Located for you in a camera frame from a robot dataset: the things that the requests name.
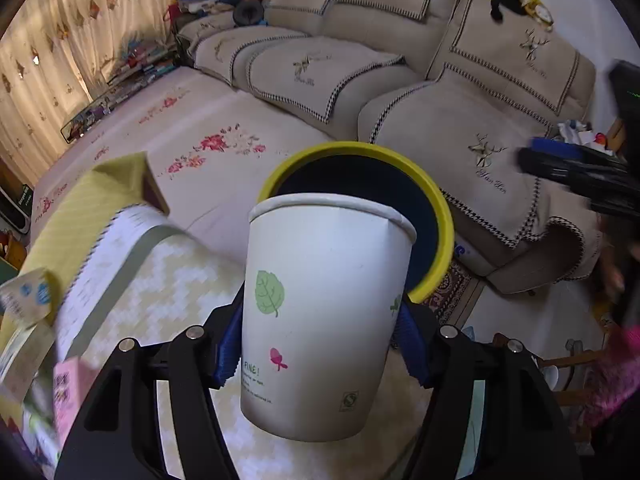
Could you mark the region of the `pink sleeved forearm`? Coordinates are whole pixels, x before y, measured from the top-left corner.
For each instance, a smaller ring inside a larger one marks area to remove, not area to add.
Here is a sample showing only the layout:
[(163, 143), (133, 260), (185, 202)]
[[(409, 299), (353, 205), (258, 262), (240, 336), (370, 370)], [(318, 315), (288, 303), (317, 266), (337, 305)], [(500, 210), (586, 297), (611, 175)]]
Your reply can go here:
[(595, 427), (639, 389), (639, 326), (615, 326), (587, 379), (585, 422)]

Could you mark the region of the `person right hand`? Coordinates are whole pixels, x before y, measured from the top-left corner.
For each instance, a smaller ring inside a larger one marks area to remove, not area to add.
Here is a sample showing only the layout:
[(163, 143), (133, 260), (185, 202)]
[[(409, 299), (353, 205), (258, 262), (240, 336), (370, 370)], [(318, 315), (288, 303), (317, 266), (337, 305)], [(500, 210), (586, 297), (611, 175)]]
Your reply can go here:
[(639, 219), (601, 216), (601, 268), (612, 299), (612, 320), (623, 328), (639, 325)]

